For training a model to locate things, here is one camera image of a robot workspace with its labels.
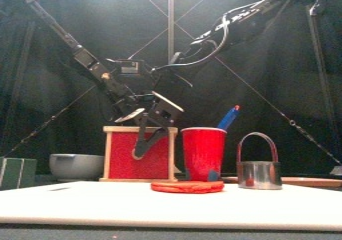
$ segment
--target metal bucket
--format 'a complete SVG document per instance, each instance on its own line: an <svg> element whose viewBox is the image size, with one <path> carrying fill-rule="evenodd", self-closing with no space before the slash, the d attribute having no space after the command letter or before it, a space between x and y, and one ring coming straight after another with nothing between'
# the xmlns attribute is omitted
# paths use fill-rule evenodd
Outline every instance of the metal bucket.
<svg viewBox="0 0 342 240"><path fill-rule="evenodd" d="M252 136L261 136L270 145L273 161L241 161L242 144L245 139ZM279 153L272 138L260 132L248 134L238 145L237 155L238 184L241 188L250 189L283 189L281 163Z"/></svg>

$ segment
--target bucket handle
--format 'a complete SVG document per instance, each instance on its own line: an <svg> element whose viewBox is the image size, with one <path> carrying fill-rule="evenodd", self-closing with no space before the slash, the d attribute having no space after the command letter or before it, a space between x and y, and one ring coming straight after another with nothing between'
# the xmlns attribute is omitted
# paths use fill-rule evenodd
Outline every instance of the bucket handle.
<svg viewBox="0 0 342 240"><path fill-rule="evenodd" d="M270 145L270 148L272 148L272 153L273 153L273 162L279 162L279 152L277 152L277 147L276 147L276 144L272 140L272 138L261 133L261 132L252 132L249 133L241 140L240 144L238 144L238 155L237 155L237 161L241 162L241 151L242 151L242 143L245 141L245 139L252 136L252 135L257 135L257 136L261 136L268 142L269 142L269 145Z"/></svg>

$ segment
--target plastic cup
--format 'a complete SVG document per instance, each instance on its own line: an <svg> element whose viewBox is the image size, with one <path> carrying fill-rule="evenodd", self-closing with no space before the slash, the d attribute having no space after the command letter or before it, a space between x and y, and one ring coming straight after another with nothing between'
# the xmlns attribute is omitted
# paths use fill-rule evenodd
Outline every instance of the plastic cup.
<svg viewBox="0 0 342 240"><path fill-rule="evenodd" d="M220 180L228 132L220 128L192 127L185 128L182 134L186 179Z"/></svg>

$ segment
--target red box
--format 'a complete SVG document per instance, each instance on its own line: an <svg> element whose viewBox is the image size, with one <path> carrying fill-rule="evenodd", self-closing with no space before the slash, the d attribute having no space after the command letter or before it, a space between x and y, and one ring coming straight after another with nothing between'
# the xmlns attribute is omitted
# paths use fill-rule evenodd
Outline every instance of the red box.
<svg viewBox="0 0 342 240"><path fill-rule="evenodd" d="M158 127L146 128L146 138ZM174 181L174 143L178 133L169 128L169 136L161 138L146 152L142 159L134 158L140 127L106 126L106 161L105 175L101 181Z"/></svg>

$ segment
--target blue pen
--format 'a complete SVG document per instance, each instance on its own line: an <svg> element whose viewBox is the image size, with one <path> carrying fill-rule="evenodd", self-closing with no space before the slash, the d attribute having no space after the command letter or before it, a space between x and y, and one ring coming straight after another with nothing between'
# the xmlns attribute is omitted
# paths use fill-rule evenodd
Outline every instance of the blue pen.
<svg viewBox="0 0 342 240"><path fill-rule="evenodd" d="M224 119L221 120L220 122L220 125L218 125L218 128L228 131L236 117L238 116L240 114L240 109L241 109L241 106L237 105L230 111L229 113L226 114L226 116L224 117Z"/></svg>

